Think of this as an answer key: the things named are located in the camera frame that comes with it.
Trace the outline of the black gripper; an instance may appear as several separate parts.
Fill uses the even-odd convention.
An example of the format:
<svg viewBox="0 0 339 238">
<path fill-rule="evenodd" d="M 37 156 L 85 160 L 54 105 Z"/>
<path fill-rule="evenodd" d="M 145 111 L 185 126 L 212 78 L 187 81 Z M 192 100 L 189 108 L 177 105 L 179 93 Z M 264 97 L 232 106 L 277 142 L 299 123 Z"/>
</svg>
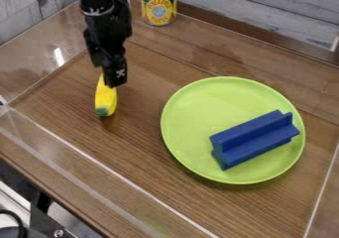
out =
<svg viewBox="0 0 339 238">
<path fill-rule="evenodd" d="M 132 34 L 128 7 L 101 16 L 85 16 L 84 42 L 94 67 L 101 66 L 104 84 L 114 88 L 126 82 L 124 41 Z"/>
</svg>

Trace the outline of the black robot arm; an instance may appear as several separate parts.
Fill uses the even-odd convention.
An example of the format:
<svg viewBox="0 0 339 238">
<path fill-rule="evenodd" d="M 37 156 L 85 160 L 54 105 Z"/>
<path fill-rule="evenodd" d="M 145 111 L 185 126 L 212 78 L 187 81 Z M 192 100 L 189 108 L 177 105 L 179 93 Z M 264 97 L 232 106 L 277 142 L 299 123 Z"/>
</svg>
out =
<svg viewBox="0 0 339 238">
<path fill-rule="evenodd" d="M 126 82 L 124 42 L 132 35 L 129 4 L 126 0 L 80 0 L 80 9 L 90 62 L 101 68 L 104 85 L 114 88 Z"/>
</svg>

